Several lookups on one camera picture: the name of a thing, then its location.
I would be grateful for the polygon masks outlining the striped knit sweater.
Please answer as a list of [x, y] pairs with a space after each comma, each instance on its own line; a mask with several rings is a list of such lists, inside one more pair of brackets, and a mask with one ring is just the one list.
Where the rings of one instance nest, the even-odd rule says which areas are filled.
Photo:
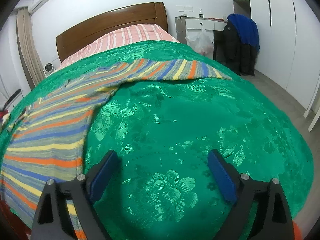
[[1, 200], [31, 226], [48, 179], [68, 181], [110, 149], [121, 164], [95, 211], [113, 239], [211, 239], [223, 202], [207, 166], [227, 69], [208, 59], [137, 59], [28, 103], [1, 136]]

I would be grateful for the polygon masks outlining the green satin bedspread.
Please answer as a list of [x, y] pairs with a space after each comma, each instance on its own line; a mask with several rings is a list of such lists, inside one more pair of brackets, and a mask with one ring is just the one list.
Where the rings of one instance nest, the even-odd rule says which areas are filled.
[[217, 149], [254, 179], [278, 178], [291, 215], [313, 158], [287, 115], [251, 83], [186, 45], [144, 41], [44, 79], [1, 133], [1, 210], [25, 238], [48, 178], [86, 172], [115, 150], [120, 171], [95, 208], [115, 239], [208, 239], [231, 205], [206, 157]]

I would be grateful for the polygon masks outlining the small white fan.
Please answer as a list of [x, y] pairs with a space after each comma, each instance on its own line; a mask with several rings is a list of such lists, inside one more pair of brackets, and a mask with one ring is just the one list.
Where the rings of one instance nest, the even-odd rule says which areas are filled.
[[54, 70], [55, 70], [55, 68], [54, 68], [53, 64], [50, 62], [45, 64], [44, 69], [43, 69], [46, 77], [50, 76], [54, 72]]

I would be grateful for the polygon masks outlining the brown wooden headboard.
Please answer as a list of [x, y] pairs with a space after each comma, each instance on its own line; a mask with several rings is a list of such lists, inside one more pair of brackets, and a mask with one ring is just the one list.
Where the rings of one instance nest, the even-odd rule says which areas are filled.
[[56, 37], [57, 54], [62, 62], [107, 33], [143, 23], [153, 23], [167, 31], [168, 19], [164, 3], [134, 4], [89, 18]]

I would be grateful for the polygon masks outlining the beige curtain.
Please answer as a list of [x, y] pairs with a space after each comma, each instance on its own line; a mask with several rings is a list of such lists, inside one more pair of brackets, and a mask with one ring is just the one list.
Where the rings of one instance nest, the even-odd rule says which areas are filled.
[[45, 79], [43, 65], [35, 48], [30, 14], [27, 7], [17, 9], [16, 18], [18, 51], [27, 82], [33, 90]]

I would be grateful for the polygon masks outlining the white plastic bag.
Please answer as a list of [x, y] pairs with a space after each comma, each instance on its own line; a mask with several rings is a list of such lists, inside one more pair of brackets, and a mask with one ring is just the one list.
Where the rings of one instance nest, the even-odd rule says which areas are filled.
[[186, 36], [185, 40], [195, 52], [200, 55], [208, 56], [214, 52], [214, 42], [208, 35], [204, 25], [201, 25], [201, 31], [193, 37]]

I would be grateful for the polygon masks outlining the blue garment on chair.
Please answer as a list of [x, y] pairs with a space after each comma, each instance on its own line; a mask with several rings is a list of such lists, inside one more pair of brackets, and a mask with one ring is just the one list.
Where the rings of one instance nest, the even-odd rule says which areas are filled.
[[260, 51], [258, 28], [252, 19], [240, 14], [230, 14], [227, 20], [236, 28], [242, 44], [249, 44], [257, 52]]

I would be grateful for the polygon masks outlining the white wardrobe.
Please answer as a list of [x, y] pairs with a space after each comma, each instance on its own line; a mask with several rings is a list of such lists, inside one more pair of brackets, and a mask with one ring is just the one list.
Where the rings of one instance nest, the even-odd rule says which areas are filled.
[[256, 70], [304, 108], [319, 80], [319, 21], [305, 0], [249, 0], [260, 52]]

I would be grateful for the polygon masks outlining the pink striped bed sheet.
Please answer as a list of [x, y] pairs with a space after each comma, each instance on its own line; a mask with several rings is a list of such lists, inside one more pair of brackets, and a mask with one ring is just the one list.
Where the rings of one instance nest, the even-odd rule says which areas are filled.
[[94, 54], [141, 41], [172, 41], [179, 43], [176, 38], [167, 33], [159, 25], [152, 23], [135, 24], [107, 33], [91, 44], [81, 48], [63, 60], [58, 70]]

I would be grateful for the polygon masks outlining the white desk with drawer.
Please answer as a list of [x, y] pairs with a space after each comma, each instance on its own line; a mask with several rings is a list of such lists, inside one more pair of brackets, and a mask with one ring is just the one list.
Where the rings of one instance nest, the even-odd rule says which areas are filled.
[[177, 40], [182, 44], [188, 44], [185, 38], [187, 36], [194, 38], [204, 28], [213, 44], [213, 51], [208, 57], [216, 59], [217, 52], [221, 52], [222, 49], [223, 29], [226, 26], [225, 21], [179, 16], [175, 18], [175, 24]]

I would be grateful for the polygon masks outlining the white bottle on desk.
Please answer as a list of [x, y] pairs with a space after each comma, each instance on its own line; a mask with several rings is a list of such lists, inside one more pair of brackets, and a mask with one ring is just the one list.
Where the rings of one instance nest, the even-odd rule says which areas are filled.
[[199, 18], [204, 18], [202, 9], [199, 10]]

